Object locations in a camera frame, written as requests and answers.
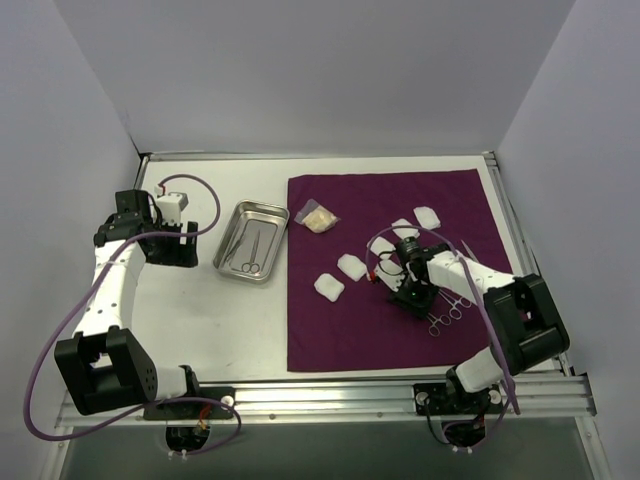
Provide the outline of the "white gauze pad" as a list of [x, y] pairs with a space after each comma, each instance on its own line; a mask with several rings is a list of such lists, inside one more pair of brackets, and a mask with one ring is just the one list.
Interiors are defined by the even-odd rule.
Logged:
[[373, 240], [368, 247], [368, 258], [376, 258], [378, 260], [387, 260], [395, 253], [394, 245], [386, 238], [380, 236]]
[[329, 273], [322, 273], [314, 282], [314, 289], [328, 301], [335, 303], [345, 289], [345, 285]]
[[400, 239], [406, 239], [409, 237], [417, 238], [420, 235], [418, 229], [416, 229], [408, 220], [401, 218], [392, 223], [393, 232]]
[[361, 280], [367, 273], [366, 265], [355, 255], [344, 254], [337, 261], [339, 270], [354, 282]]
[[429, 230], [441, 227], [441, 221], [434, 209], [427, 206], [419, 206], [414, 208], [413, 212], [421, 227]]

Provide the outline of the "steel forceps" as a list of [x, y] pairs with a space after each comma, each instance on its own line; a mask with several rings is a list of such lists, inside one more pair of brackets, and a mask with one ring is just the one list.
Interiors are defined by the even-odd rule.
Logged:
[[434, 338], [439, 337], [441, 332], [452, 323], [451, 318], [447, 315], [436, 316], [431, 313], [427, 314], [427, 320], [430, 323], [428, 332]]
[[223, 264], [225, 266], [231, 266], [233, 263], [233, 260], [235, 259], [235, 256], [238, 252], [238, 250], [240, 249], [240, 247], [243, 245], [246, 235], [247, 235], [247, 226], [244, 226], [241, 233], [239, 234], [238, 238], [234, 240], [233, 244], [231, 245], [231, 247], [229, 248], [228, 252], [225, 254], [225, 257], [223, 259]]

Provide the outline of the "steel instrument tray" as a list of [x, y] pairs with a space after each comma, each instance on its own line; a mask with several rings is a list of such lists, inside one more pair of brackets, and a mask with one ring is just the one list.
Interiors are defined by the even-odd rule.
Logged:
[[[281, 242], [289, 223], [289, 211], [279, 205], [253, 200], [242, 200], [234, 208], [227, 223], [220, 244], [213, 258], [215, 270], [223, 277], [241, 280], [253, 284], [263, 284], [271, 276], [272, 268], [278, 256]], [[238, 250], [231, 266], [225, 266], [223, 259], [234, 240], [238, 238], [244, 226], [247, 235]], [[260, 272], [254, 275], [241, 271], [241, 265], [249, 259], [254, 237], [261, 232], [256, 261]]]

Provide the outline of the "purple surgical cloth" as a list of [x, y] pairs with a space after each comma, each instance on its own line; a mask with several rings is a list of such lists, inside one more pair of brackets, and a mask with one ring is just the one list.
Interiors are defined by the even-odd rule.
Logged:
[[[395, 243], [388, 228], [415, 222], [413, 209], [435, 210], [438, 233], [458, 249], [464, 240], [485, 265], [512, 272], [477, 170], [451, 172], [304, 175], [288, 182], [287, 207], [297, 214], [309, 199], [334, 213], [338, 223], [315, 234], [292, 222], [288, 229], [287, 366], [293, 372], [404, 369], [458, 364], [489, 344], [476, 307], [463, 312], [437, 338], [429, 323], [388, 301], [389, 290], [367, 279], [354, 282], [337, 267], [344, 254], [363, 257], [377, 232]], [[314, 289], [322, 273], [345, 285], [332, 303]]]

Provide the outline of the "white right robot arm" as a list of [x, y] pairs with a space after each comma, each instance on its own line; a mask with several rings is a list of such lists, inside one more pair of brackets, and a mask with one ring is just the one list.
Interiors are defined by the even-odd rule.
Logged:
[[420, 320], [436, 298], [453, 294], [454, 309], [479, 309], [489, 345], [447, 372], [444, 400], [455, 412], [469, 411], [480, 393], [566, 352], [570, 338], [544, 279], [493, 270], [445, 243], [423, 247], [415, 237], [395, 245], [401, 268], [399, 287], [389, 301]]

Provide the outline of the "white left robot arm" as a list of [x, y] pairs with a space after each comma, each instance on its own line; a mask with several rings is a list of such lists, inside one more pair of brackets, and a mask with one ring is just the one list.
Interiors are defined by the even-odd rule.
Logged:
[[198, 225], [183, 223], [184, 193], [125, 190], [116, 211], [94, 236], [97, 290], [91, 294], [71, 338], [57, 341], [54, 359], [80, 414], [164, 400], [179, 419], [202, 405], [188, 365], [159, 367], [131, 330], [138, 280], [145, 265], [197, 266], [197, 241], [179, 239]]

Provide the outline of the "clear bag of cotton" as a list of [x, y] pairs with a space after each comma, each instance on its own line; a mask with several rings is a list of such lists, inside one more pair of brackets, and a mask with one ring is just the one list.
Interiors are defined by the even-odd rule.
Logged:
[[297, 212], [294, 221], [315, 234], [321, 234], [333, 228], [339, 218], [316, 200], [309, 199]]

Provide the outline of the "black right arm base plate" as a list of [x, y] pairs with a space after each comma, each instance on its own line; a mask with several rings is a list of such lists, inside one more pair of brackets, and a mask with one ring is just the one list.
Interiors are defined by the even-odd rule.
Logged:
[[417, 383], [412, 389], [415, 411], [421, 416], [493, 415], [504, 406], [496, 385], [476, 393], [456, 393], [446, 382]]

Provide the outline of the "aluminium right rail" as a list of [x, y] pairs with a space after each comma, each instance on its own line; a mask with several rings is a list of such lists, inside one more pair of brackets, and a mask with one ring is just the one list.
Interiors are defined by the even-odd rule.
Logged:
[[503, 215], [505, 216], [509, 234], [512, 238], [514, 250], [518, 258], [520, 270], [523, 274], [539, 274], [539, 266], [533, 250], [529, 245], [524, 229], [521, 226], [513, 205], [506, 193], [496, 155], [493, 151], [488, 151], [483, 153], [483, 157], [489, 170], [494, 188], [496, 189], [496, 194], [498, 196]]

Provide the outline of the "aluminium rail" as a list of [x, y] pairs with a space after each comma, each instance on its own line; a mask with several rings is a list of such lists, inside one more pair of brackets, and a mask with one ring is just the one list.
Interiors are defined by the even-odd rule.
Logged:
[[529, 245], [524, 229], [521, 226], [513, 205], [506, 193], [496, 155], [493, 151], [488, 151], [483, 153], [483, 157], [489, 170], [494, 188], [496, 189], [496, 194], [498, 196], [503, 215], [505, 216], [509, 234], [512, 238], [514, 250], [518, 258], [520, 270], [523, 274], [539, 274], [539, 266], [533, 250]]
[[[436, 376], [245, 382], [229, 384], [236, 389], [235, 410], [245, 424], [355, 423], [413, 421], [412, 386], [444, 382]], [[508, 406], [499, 389], [507, 416], [519, 418], [591, 417], [596, 414], [586, 376], [565, 376], [558, 371], [525, 373], [515, 378], [518, 406]], [[435, 421], [467, 420], [475, 416], [432, 416]]]

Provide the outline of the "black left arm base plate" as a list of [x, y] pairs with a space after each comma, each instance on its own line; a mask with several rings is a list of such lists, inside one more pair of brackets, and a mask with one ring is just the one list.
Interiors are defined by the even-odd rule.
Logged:
[[235, 404], [236, 389], [232, 386], [204, 386], [196, 394], [198, 400], [185, 402], [164, 401], [146, 407], [143, 418], [147, 421], [231, 420], [234, 415], [222, 404]]

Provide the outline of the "aluminium front rail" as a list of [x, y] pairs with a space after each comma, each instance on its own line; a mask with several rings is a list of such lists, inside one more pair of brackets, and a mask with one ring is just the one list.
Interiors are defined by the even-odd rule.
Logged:
[[[355, 423], [413, 421], [412, 386], [444, 382], [436, 376], [245, 382], [229, 384], [236, 389], [235, 410], [245, 424]], [[586, 376], [565, 376], [558, 371], [525, 373], [515, 378], [518, 406], [508, 406], [499, 389], [507, 416], [519, 418], [591, 417], [596, 414]], [[432, 416], [435, 421], [467, 420], [475, 416]]]

